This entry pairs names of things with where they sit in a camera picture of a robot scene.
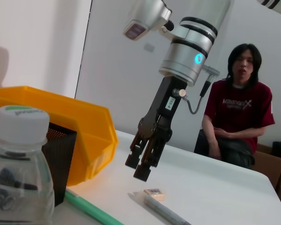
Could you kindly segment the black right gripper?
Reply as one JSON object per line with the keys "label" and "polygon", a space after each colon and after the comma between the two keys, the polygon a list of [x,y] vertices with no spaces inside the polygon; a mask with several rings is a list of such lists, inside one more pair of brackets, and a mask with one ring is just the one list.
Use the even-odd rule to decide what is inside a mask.
{"label": "black right gripper", "polygon": [[[185,81],[174,76],[163,78],[149,111],[139,122],[138,132],[130,145],[131,154],[125,162],[126,166],[136,168],[133,175],[135,178],[147,181],[151,172],[150,167],[158,166],[165,142],[171,138],[171,122],[181,100],[173,94],[173,91],[185,88]],[[147,140],[153,137],[161,138],[148,142],[141,164],[138,165]]]}

